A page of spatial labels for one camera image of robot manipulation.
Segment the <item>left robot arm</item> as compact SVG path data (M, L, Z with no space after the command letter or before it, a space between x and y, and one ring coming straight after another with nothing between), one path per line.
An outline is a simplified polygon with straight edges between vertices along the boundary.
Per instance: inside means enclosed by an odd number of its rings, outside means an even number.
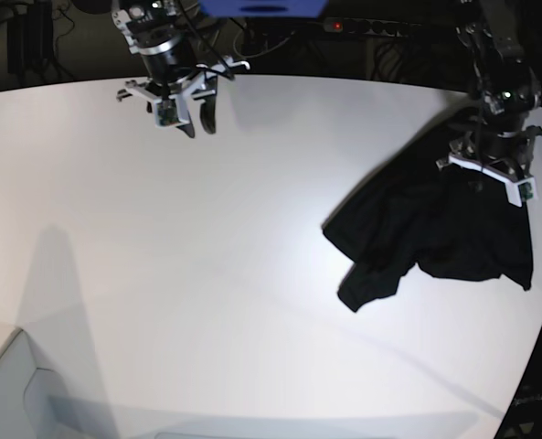
M541 103L541 85L518 39L513 1L457 1L456 33L473 60L477 114L454 129L462 135L437 161L478 171L505 187L510 204L522 207L537 198L531 173L542 127L527 124Z

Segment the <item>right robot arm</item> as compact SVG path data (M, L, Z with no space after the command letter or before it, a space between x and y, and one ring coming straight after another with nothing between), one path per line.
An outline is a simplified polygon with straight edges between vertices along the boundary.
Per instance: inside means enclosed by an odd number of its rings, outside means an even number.
M147 72L143 81L127 80L116 100L143 100L157 127L190 138L196 130L188 103L199 102L202 128L215 134L218 80L234 80L237 70L250 69L246 60L220 55L207 39L222 21L198 27L179 1L114 1L112 22Z

